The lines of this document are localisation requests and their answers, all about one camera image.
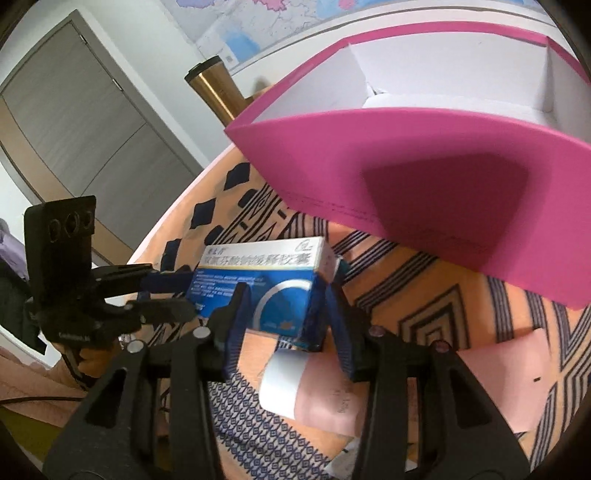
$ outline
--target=open pink box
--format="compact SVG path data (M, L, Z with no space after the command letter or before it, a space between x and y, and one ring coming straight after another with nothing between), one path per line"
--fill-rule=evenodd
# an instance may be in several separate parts
M226 133L291 208L581 308L590 105L551 39L435 22L337 42Z

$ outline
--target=silver screw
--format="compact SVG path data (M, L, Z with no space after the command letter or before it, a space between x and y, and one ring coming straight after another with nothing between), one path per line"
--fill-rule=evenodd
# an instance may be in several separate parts
M448 353L448 351L451 349L451 346L445 340L435 340L433 342L433 346L435 347L435 351L437 353Z
M197 327L193 331L193 336L195 338L207 338L211 334L211 330L207 327Z
M141 340L134 340L127 346L127 351L129 353L138 353L142 351L144 348L144 343Z
M381 325L372 325L369 327L369 334L372 337L383 337L386 335L386 329Z

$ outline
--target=map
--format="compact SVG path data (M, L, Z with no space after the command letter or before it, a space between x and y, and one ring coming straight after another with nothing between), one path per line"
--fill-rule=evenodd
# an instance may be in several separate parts
M322 22L408 0L160 0L205 58L230 71L278 42ZM497 0L543 12L535 0Z

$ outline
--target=gray door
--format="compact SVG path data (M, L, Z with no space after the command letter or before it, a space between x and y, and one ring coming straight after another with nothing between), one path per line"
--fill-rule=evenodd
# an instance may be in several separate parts
M74 26L56 31L2 96L39 157L97 220L136 248L195 177L156 134Z

